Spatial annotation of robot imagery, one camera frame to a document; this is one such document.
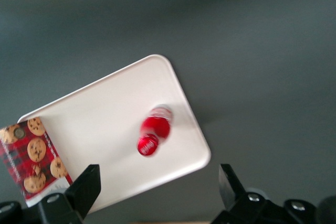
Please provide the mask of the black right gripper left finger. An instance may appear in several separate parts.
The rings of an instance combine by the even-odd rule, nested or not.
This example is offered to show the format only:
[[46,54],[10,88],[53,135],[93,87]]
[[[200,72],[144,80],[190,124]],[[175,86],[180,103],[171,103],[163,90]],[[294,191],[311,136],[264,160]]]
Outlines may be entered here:
[[84,223],[100,192],[100,166],[90,164],[69,188],[49,194],[37,204],[39,223]]

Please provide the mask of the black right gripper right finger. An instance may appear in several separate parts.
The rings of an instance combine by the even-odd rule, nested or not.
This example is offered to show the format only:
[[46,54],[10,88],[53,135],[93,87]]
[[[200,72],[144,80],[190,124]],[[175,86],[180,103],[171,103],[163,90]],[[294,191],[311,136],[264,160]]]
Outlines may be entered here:
[[284,223],[282,208],[262,194],[246,191],[229,164],[219,166],[218,178],[224,210],[212,223]]

